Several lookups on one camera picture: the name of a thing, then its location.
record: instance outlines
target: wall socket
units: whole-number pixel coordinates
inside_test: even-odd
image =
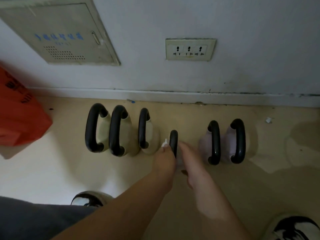
[[[216,39],[166,39],[167,60],[211,60]]]

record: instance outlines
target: skirting board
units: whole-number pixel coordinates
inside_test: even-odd
[[[41,88],[29,87],[35,96],[154,101],[169,103],[234,104],[320,107],[320,95],[271,93],[202,93],[122,90],[104,88]]]

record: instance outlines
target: white wall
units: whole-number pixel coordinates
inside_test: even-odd
[[[94,0],[120,67],[48,65],[0,21],[0,62],[27,86],[319,93],[320,0]],[[210,62],[166,38],[217,38]]]

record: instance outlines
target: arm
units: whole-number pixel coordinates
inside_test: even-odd
[[[174,171],[171,148],[160,148],[154,156],[151,173],[52,240],[140,239],[171,190]]]
[[[188,173],[187,183],[194,190],[197,208],[201,213],[205,238],[251,239],[228,199],[205,170],[197,150],[183,142],[179,146]]]

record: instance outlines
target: black and white shoe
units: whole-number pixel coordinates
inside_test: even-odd
[[[72,206],[105,206],[108,202],[113,200],[113,197],[102,192],[84,191],[78,193],[72,200]]]
[[[310,218],[281,215],[272,221],[261,240],[320,240],[320,228]]]

